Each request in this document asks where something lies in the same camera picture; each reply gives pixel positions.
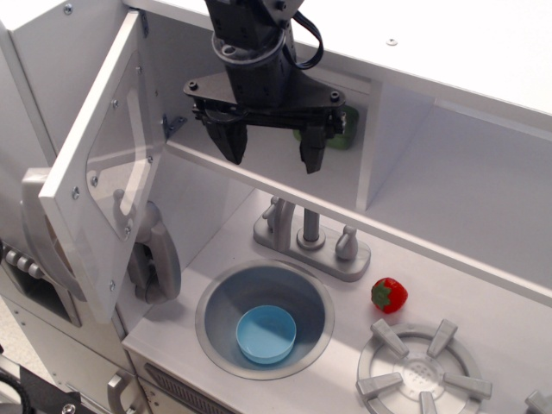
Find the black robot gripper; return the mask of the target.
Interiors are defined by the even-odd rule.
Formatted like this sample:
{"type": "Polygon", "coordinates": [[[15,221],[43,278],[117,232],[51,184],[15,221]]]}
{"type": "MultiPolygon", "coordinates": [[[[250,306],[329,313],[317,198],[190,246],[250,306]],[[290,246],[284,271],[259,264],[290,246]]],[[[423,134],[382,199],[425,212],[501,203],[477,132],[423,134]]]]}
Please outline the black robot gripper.
{"type": "Polygon", "coordinates": [[[247,125],[300,130],[300,157],[308,174],[321,169],[325,133],[346,126],[345,95],[283,58],[265,67],[231,67],[194,78],[184,86],[196,118],[226,160],[240,165],[248,143],[247,125]]]}

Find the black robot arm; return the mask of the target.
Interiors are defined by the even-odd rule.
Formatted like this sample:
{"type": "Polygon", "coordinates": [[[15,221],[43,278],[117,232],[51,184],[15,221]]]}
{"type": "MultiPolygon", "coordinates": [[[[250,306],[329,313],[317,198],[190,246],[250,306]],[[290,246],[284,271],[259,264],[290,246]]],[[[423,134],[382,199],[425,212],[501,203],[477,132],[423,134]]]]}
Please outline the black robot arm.
{"type": "Polygon", "coordinates": [[[323,57],[300,61],[292,23],[317,40],[317,27],[299,1],[209,1],[211,45],[224,72],[187,82],[195,117],[223,156],[242,162],[250,125],[297,130],[300,157],[308,173],[320,170],[326,142],[345,131],[344,95],[310,78],[323,57]]]}

